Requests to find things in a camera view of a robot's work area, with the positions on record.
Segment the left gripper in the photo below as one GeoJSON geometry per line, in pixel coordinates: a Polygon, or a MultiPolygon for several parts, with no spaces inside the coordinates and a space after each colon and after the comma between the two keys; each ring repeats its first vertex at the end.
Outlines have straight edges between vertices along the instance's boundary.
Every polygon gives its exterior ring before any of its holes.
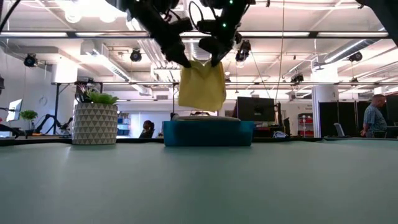
{"type": "Polygon", "coordinates": [[[191,31],[193,27],[189,18],[180,17],[172,11],[177,5],[176,0],[124,1],[125,10],[148,31],[166,59],[190,68],[191,63],[185,55],[180,34],[191,31]]]}

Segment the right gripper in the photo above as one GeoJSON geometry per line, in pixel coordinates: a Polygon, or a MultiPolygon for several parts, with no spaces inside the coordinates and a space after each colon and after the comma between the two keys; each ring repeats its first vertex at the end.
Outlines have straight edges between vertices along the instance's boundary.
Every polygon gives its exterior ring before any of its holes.
{"type": "Polygon", "coordinates": [[[255,0],[200,0],[213,13],[213,19],[197,22],[198,30],[207,33],[198,46],[211,53],[211,66],[217,66],[234,46],[241,19],[255,0]]]}

